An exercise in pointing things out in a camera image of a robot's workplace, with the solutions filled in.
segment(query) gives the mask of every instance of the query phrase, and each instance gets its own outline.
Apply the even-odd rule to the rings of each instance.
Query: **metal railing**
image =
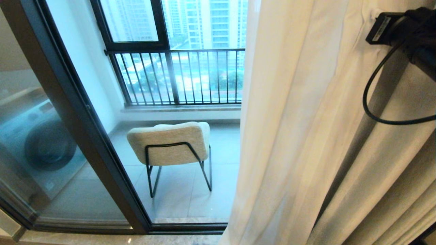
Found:
[[[127,105],[239,104],[245,49],[110,54]]]

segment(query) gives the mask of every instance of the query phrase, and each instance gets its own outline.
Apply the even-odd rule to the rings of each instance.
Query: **chair backrest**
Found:
[[[133,128],[127,133],[127,140],[138,160],[145,162],[145,146],[180,142],[191,144],[201,160],[208,157],[202,130],[197,122],[176,125],[157,125],[151,128]],[[149,148],[149,165],[164,166],[198,162],[187,145]]]

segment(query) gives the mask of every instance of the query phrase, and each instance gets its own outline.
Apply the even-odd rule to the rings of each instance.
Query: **chair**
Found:
[[[212,191],[210,128],[207,122],[186,122],[176,125],[159,124],[150,128],[133,128],[127,140],[138,160],[146,165],[150,196],[153,198],[162,166],[199,162],[209,191]],[[204,161],[209,157],[209,180]],[[154,187],[151,185],[153,166],[159,166]]]

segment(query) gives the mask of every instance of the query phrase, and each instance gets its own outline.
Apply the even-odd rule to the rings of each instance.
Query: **black cable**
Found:
[[[411,124],[425,123],[425,122],[430,122],[430,121],[436,120],[436,115],[422,117],[422,118],[418,118],[418,119],[412,119],[412,120],[404,120],[404,121],[384,120],[384,119],[381,119],[381,118],[375,116],[374,114],[372,114],[372,112],[368,108],[368,102],[367,102],[369,88],[371,87],[371,84],[372,84],[374,78],[376,77],[376,75],[378,74],[380,69],[383,67],[383,65],[388,61],[388,59],[392,56],[392,54],[395,53],[395,51],[397,51],[397,49],[399,49],[400,46],[403,45],[403,43],[407,39],[410,38],[411,34],[415,33],[431,17],[433,17],[433,14],[431,14],[422,23],[420,23],[420,25],[414,31],[412,31],[406,38],[404,38],[404,40],[402,40],[401,42],[397,43],[391,50],[389,50],[389,52],[386,54],[386,56],[383,58],[383,60],[380,62],[380,64],[377,66],[377,68],[374,70],[374,72],[372,73],[371,77],[369,78],[369,80],[368,80],[368,82],[366,84],[365,90],[363,92],[363,109],[365,110],[365,113],[370,118],[372,118],[373,120],[375,120],[375,121],[377,121],[379,123],[384,123],[384,124],[389,124],[389,125],[411,125]]]

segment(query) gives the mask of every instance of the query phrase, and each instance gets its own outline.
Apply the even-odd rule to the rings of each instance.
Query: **curtain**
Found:
[[[364,40],[375,17],[433,5],[249,3],[240,170],[221,245],[404,244],[435,221],[434,175],[423,177],[434,123],[375,124],[361,105],[388,50]],[[370,106],[389,119],[434,114],[434,82],[407,61],[401,68],[397,84],[373,86]]]

